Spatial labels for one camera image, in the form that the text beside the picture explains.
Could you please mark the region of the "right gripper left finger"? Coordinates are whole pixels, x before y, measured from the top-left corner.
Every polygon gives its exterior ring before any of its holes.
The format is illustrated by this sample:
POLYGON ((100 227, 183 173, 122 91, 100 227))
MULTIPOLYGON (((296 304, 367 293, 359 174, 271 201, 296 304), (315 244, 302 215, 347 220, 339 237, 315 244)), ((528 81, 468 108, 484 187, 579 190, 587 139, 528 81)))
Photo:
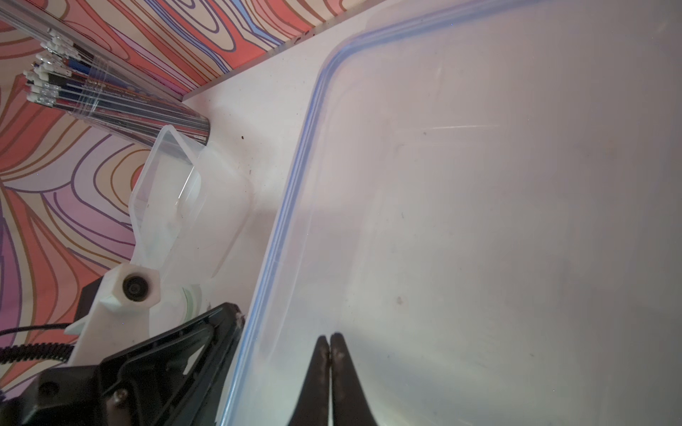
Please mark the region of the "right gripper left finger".
POLYGON ((324 335, 313 354, 289 426, 327 426, 330 413, 330 344, 324 335))

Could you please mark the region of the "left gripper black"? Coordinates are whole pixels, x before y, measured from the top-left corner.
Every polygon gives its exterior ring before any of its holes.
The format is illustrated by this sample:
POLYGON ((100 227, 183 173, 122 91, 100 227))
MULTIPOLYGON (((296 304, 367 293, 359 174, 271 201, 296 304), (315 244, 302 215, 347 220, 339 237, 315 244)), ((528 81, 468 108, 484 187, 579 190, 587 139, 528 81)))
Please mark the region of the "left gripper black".
POLYGON ((224 303, 99 367, 47 369, 1 403, 1 424, 215 425, 243 327, 224 303))

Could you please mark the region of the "large clear box blue lid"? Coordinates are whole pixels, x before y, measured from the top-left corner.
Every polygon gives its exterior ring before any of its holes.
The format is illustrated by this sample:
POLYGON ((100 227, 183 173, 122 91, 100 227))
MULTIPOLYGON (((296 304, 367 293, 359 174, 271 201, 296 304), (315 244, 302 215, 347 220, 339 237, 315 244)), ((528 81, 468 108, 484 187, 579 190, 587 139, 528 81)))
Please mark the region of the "large clear box blue lid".
POLYGON ((225 425, 681 422, 681 4, 403 1, 320 70, 225 425))

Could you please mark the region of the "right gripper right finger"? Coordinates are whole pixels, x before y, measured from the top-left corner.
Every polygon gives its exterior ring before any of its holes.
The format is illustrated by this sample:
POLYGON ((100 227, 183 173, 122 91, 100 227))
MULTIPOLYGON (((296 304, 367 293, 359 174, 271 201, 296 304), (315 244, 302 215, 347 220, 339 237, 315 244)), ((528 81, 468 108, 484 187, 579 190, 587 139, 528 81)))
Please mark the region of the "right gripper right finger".
POLYGON ((341 333, 335 333, 330 338, 330 361, 333 424, 377 426, 346 339, 341 333))

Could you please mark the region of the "clear lunch box green lid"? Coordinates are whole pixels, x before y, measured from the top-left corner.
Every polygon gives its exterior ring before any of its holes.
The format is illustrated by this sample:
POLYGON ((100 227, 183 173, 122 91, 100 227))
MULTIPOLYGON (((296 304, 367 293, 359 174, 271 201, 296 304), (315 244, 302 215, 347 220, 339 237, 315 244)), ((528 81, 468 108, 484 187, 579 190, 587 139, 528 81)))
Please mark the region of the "clear lunch box green lid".
POLYGON ((206 284, 222 266, 250 212, 252 187, 220 148, 167 125, 132 190, 131 263, 167 287, 206 284))

